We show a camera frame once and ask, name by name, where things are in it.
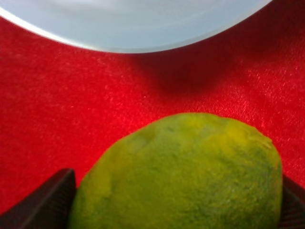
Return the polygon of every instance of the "green citrus fruit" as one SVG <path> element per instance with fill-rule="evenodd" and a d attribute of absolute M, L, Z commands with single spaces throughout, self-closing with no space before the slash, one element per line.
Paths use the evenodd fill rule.
<path fill-rule="evenodd" d="M 119 140 L 83 179 L 70 229 L 275 229 L 281 159 L 237 120 L 185 113 Z"/>

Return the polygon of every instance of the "red fabric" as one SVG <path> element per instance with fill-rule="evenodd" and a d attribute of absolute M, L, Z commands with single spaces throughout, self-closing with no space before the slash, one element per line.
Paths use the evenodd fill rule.
<path fill-rule="evenodd" d="M 0 212 L 63 167 L 158 118 L 210 112 L 271 137 L 305 187 L 305 1 L 275 0 L 188 47 L 124 55 L 59 44 L 0 19 Z"/>

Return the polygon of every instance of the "plate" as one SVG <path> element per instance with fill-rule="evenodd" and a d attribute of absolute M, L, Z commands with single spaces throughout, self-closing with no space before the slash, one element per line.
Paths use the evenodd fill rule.
<path fill-rule="evenodd" d="M 222 32 L 271 0 L 1 0 L 0 15 L 41 36 L 86 49 L 142 53 Z"/>

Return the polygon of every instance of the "black object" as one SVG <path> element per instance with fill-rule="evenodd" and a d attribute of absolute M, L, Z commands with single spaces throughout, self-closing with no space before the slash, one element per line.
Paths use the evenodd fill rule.
<path fill-rule="evenodd" d="M 0 216 L 0 229 L 65 229 L 76 192 L 73 169 L 62 169 Z"/>
<path fill-rule="evenodd" d="M 74 171 L 60 170 L 0 216 L 0 229 L 65 229 L 75 192 Z M 278 229 L 305 229 L 305 190 L 284 176 L 283 193 Z"/>

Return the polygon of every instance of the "red tablecloth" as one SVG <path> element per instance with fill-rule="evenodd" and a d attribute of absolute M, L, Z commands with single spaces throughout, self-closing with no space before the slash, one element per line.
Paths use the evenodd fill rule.
<path fill-rule="evenodd" d="M 239 119 L 271 137 L 305 187 L 305 1 L 150 54 L 93 52 L 0 19 L 0 212 L 63 167 L 79 183 L 106 148 L 179 112 Z"/>

